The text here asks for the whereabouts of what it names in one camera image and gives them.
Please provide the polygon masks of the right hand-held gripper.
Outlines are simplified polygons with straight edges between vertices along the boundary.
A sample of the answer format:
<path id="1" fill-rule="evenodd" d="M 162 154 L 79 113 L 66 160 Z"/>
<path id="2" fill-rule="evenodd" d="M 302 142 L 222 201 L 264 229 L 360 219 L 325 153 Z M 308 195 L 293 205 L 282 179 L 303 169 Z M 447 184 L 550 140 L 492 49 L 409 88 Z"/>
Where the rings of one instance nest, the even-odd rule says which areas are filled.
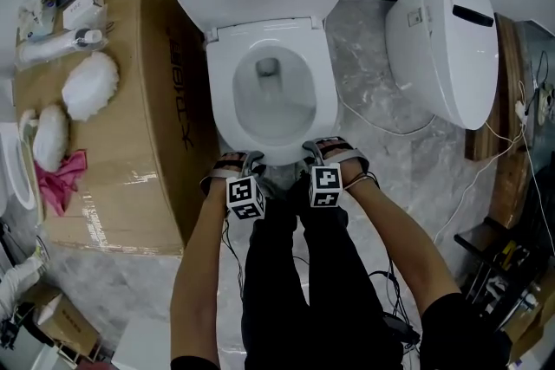
<path id="1" fill-rule="evenodd" d="M 355 159 L 348 159 L 341 163 L 325 162 L 320 148 L 326 140 L 343 140 L 343 138 L 327 137 L 320 140 L 308 140 L 302 144 L 302 148 L 312 156 L 309 185 L 310 206 L 312 208 L 337 207 L 343 191 L 348 190 L 357 181 L 369 178 L 369 162 L 358 149 L 356 149 L 358 157 Z M 358 163 L 359 172 L 352 179 L 344 182 L 342 166 L 351 160 Z"/>

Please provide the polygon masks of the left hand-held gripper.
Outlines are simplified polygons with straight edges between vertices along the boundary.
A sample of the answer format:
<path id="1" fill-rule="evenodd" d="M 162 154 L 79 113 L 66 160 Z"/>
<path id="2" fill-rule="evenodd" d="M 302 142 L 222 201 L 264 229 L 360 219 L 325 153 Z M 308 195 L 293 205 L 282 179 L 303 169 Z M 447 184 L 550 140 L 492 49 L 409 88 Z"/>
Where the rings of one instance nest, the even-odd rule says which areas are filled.
<path id="1" fill-rule="evenodd" d="M 238 178 L 216 178 L 212 170 L 200 182 L 202 192 L 207 196 L 214 179 L 225 181 L 225 201 L 227 210 L 238 220 L 257 220 L 265 213 L 265 197 L 258 181 L 264 176 L 266 165 L 262 163 L 264 154 L 260 151 L 248 152 Z"/>

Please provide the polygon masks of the person's left hand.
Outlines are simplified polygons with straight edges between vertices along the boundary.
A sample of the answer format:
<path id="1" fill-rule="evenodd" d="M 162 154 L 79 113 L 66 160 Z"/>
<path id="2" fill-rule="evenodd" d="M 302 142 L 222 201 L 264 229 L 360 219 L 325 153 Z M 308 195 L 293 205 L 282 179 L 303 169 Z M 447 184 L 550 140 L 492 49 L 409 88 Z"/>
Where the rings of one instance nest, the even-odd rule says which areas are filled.
<path id="1" fill-rule="evenodd" d="M 244 153 L 226 153 L 214 165 L 212 172 L 216 178 L 238 178 L 245 163 Z"/>

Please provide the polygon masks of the person's right hand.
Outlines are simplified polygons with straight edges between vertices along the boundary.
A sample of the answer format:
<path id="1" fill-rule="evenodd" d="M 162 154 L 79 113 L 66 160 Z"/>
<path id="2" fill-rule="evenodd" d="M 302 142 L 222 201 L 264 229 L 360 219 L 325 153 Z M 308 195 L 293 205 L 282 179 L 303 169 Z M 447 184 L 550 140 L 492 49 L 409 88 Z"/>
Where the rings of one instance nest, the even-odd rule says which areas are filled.
<path id="1" fill-rule="evenodd" d="M 320 151 L 327 163 L 341 163 L 358 157 L 358 151 L 345 140 L 326 140 Z"/>

